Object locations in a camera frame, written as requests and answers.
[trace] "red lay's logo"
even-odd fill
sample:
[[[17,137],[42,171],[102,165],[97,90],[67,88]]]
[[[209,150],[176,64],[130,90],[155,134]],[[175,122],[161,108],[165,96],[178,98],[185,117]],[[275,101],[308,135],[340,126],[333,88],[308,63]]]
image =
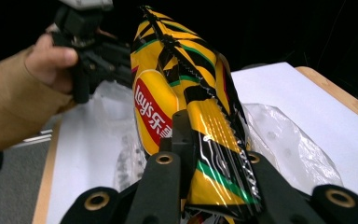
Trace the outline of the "red lay's logo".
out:
[[[135,84],[134,103],[147,131],[158,146],[160,138],[172,136],[172,119],[162,111],[140,78]]]

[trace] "hand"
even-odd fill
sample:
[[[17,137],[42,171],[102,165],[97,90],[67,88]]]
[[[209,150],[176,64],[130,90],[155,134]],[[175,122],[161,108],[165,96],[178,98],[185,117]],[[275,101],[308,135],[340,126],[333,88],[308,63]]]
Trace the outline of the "hand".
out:
[[[51,35],[39,37],[33,51],[25,59],[28,71],[53,90],[70,93],[73,88],[71,74],[66,70],[77,63],[74,49],[53,46]]]

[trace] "black background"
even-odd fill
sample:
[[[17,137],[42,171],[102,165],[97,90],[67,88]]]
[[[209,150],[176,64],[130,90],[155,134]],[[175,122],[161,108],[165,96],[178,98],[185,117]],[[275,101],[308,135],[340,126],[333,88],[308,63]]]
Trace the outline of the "black background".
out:
[[[0,60],[32,45],[59,0],[0,1]],[[114,0],[101,28],[131,43],[149,5],[198,33],[231,70],[255,63],[309,66],[358,98],[358,0]]]

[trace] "finger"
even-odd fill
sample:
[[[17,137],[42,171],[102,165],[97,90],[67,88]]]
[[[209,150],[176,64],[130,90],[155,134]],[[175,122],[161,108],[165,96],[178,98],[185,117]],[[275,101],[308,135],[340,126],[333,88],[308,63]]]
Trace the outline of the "finger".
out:
[[[72,90],[72,75],[67,70],[58,71],[54,83],[51,88],[63,93],[70,93]]]
[[[45,49],[40,54],[39,65],[43,67],[66,68],[77,62],[76,51],[66,47]]]
[[[39,36],[36,41],[36,49],[49,49],[53,46],[53,38],[49,34],[43,34]]]

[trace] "green stripe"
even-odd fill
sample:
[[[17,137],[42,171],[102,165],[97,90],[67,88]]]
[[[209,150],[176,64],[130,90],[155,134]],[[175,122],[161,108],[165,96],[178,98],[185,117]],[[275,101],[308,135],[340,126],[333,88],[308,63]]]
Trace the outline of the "green stripe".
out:
[[[184,44],[182,44],[182,43],[181,43],[181,46],[182,46],[182,48],[185,49],[185,50],[193,51],[193,52],[199,54],[199,56],[201,56],[202,58],[204,58],[204,59],[211,65],[211,67],[212,67],[213,69],[215,69],[215,68],[214,68],[214,64],[211,62],[211,60],[209,60],[209,58],[205,57],[205,55],[204,55],[203,53],[201,53],[199,50],[194,49],[194,48],[190,48],[190,47],[188,47],[188,46],[186,46],[186,45],[184,45]]]
[[[151,40],[151,41],[149,41],[149,42],[143,44],[143,45],[142,45],[140,48],[138,48],[135,52],[141,51],[141,49],[146,48],[147,46],[153,44],[153,43],[156,42],[156,41],[158,41],[158,40],[157,40],[157,39],[153,39],[153,40]]]
[[[171,82],[171,83],[170,83],[170,86],[171,86],[171,87],[174,87],[174,86],[178,86],[178,85],[180,85],[180,80],[189,80],[189,81],[192,81],[192,82],[199,83],[199,79],[198,79],[198,78],[196,78],[196,77],[190,77],[190,76],[179,76],[179,80],[174,81],[174,82]]]
[[[233,182],[228,181],[223,175],[220,175],[219,172],[216,172],[214,169],[212,169],[212,167],[206,165],[205,163],[199,161],[197,164],[197,169],[201,171],[203,174],[213,179],[214,181],[216,181],[217,183],[223,185],[226,189],[231,191],[233,194],[242,198],[246,203],[257,203],[249,193],[238,187]]]

